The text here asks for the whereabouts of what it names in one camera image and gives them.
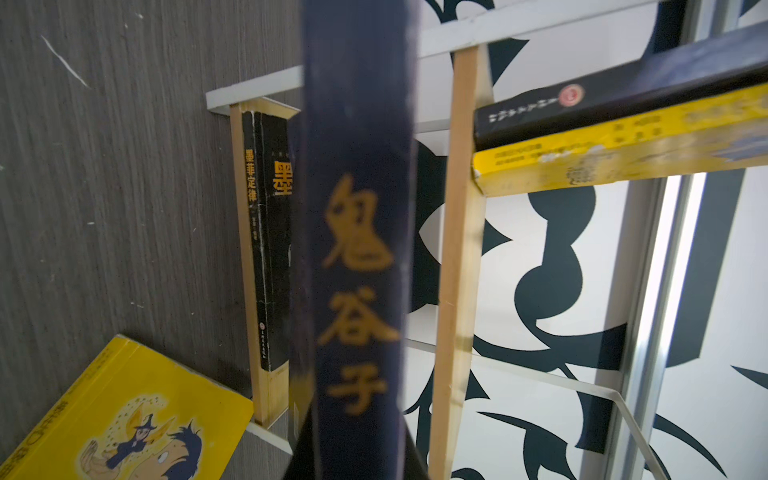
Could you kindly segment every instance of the wooden floor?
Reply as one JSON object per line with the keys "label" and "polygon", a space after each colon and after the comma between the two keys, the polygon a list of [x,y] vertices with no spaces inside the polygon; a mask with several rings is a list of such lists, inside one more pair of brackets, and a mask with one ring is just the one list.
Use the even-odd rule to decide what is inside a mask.
{"label": "wooden floor", "polygon": [[[116,333],[250,394],[228,119],[204,92],[298,65],[299,23],[298,0],[2,2],[0,460]],[[287,460],[246,434],[224,478]]]}

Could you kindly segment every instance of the cartoon face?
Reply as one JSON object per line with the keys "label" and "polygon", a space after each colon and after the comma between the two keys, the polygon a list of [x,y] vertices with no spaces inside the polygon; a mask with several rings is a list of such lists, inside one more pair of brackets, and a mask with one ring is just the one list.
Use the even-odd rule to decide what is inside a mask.
{"label": "cartoon face", "polygon": [[165,473],[189,455],[181,440],[174,440],[155,455],[144,460],[131,473],[130,480],[167,480]]}
{"label": "cartoon face", "polygon": [[136,430],[136,440],[144,440],[149,436],[149,429],[138,429]]}

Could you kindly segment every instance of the publisher logo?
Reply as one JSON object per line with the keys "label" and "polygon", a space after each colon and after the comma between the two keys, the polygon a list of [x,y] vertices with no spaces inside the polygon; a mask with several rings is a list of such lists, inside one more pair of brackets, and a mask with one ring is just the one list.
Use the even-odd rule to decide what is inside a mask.
{"label": "publisher logo", "polygon": [[570,84],[560,90],[558,100],[563,107],[573,107],[584,98],[584,87],[579,84]]}

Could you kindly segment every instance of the scratch on floor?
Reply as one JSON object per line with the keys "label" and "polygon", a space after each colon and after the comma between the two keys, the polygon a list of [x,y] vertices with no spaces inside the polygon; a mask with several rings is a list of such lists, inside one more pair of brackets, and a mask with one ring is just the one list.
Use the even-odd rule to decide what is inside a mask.
{"label": "scratch on floor", "polygon": [[80,83],[82,83],[83,85],[85,85],[85,87],[86,87],[86,88],[90,88],[90,87],[88,87],[88,84],[87,84],[87,83],[85,83],[85,80],[83,80],[83,79],[81,78],[81,76],[80,76],[80,75],[78,75],[78,73],[77,73],[76,71],[74,71],[74,70],[72,69],[72,67],[70,67],[70,66],[69,66],[69,63],[67,63],[67,61],[66,61],[66,60],[64,60],[64,57],[62,57],[61,55],[59,55],[58,53],[56,53],[56,50],[54,50],[54,49],[53,49],[53,47],[51,46],[51,42],[49,42],[49,41],[48,41],[48,39],[47,39],[47,38],[46,38],[44,35],[40,35],[40,36],[41,36],[41,37],[42,37],[42,39],[45,41],[45,44],[48,46],[48,50],[52,51],[52,52],[53,52],[53,55],[56,55],[56,57],[57,57],[59,60],[61,60],[61,63],[63,63],[63,64],[64,64],[64,66],[67,68],[67,70],[69,70],[69,73],[73,74],[73,75],[74,75],[74,77],[75,77],[75,78],[77,78],[77,79],[80,81]]}

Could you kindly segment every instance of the cartoon boy's hair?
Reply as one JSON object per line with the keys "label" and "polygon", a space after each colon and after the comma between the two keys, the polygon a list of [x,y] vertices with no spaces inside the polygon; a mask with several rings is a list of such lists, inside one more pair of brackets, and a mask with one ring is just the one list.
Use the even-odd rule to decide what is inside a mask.
{"label": "cartoon boy's hair", "polygon": [[192,431],[192,422],[189,426],[181,427],[178,432],[168,435],[174,440],[180,440],[187,447],[189,455],[182,462],[170,467],[163,476],[168,480],[189,480],[197,472],[197,462],[200,460],[200,451],[203,449],[203,440]]}

